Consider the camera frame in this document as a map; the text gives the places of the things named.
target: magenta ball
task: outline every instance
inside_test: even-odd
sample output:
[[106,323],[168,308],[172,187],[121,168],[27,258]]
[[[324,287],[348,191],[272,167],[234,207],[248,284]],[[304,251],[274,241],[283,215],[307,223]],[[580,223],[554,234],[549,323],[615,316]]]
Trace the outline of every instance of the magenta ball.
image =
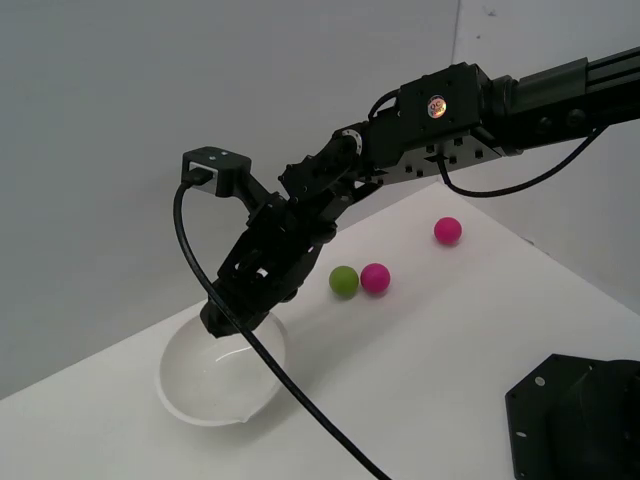
[[382,293],[391,283],[391,274],[384,265],[370,263],[362,269],[360,283],[369,293]]
[[462,235],[462,225],[455,218],[444,217],[436,222],[433,234],[443,245],[454,245]]

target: white wall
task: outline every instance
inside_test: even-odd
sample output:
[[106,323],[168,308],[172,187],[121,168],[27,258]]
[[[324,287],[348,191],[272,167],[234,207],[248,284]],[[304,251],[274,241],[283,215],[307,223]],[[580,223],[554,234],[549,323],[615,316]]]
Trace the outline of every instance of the white wall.
[[[515,78],[640,46],[637,0],[463,0],[455,62]],[[640,312],[640,122],[611,127],[571,166],[531,190],[473,203]],[[452,175],[472,190],[528,180],[577,142]]]
[[[449,65],[449,0],[0,3],[0,398],[204,297],[170,218],[181,154],[284,164]],[[423,187],[387,187],[352,223]],[[186,199],[215,272],[235,200]]]

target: screw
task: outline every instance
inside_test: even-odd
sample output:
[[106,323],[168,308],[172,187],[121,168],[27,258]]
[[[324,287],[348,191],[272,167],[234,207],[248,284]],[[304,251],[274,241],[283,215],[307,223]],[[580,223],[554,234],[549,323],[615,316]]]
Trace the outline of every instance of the screw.
[[578,108],[573,109],[567,114],[567,120],[566,120],[567,126],[570,128],[579,127],[584,123],[586,119],[587,119],[586,113],[584,113],[582,110]]
[[544,135],[549,133],[549,130],[553,127],[553,121],[549,117],[542,117],[538,120],[538,126],[536,127],[536,133],[538,135]]

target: white table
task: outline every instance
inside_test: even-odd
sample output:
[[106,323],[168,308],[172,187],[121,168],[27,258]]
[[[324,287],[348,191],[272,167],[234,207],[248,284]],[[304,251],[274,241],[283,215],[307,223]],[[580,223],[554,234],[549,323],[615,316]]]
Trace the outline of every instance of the white table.
[[[445,215],[456,248],[432,238]],[[333,267],[373,261],[383,299],[332,298]],[[167,413],[158,360],[199,307],[1,401],[0,478],[370,478],[286,392],[245,425]],[[293,378],[394,479],[512,478],[508,389],[554,352],[640,360],[638,316],[439,184],[341,232],[276,313]]]

